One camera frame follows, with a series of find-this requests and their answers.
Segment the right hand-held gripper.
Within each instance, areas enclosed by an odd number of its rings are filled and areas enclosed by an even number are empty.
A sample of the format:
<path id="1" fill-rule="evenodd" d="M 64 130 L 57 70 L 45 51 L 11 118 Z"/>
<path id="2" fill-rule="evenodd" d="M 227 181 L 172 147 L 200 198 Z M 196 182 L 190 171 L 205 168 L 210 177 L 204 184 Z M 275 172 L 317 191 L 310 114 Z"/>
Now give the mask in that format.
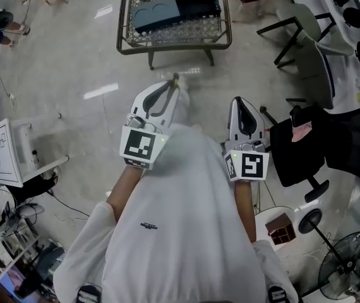
<path id="1" fill-rule="evenodd" d="M 224 161 L 229 180 L 264 181 L 270 155 L 266 152 L 265 123 L 260 113 L 246 99 L 233 98 L 228 130 Z"/>

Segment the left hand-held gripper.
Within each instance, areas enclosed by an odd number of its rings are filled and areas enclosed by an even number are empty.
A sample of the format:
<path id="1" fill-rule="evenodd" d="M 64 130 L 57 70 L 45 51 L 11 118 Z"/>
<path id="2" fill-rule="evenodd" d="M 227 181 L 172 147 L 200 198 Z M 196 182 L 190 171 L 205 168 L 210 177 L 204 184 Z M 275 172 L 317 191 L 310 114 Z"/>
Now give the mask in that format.
<path id="1" fill-rule="evenodd" d="M 135 115 L 151 116 L 152 107 L 165 92 L 167 96 L 160 114 L 160 125 L 168 128 L 180 93 L 177 73 L 173 74 L 172 79 L 155 83 L 135 97 L 131 107 L 132 114 L 128 115 L 128 121 L 122 127 L 119 148 L 119 154 L 126 165 L 152 170 L 168 142 L 169 135 L 163 134 L 154 124 Z"/>

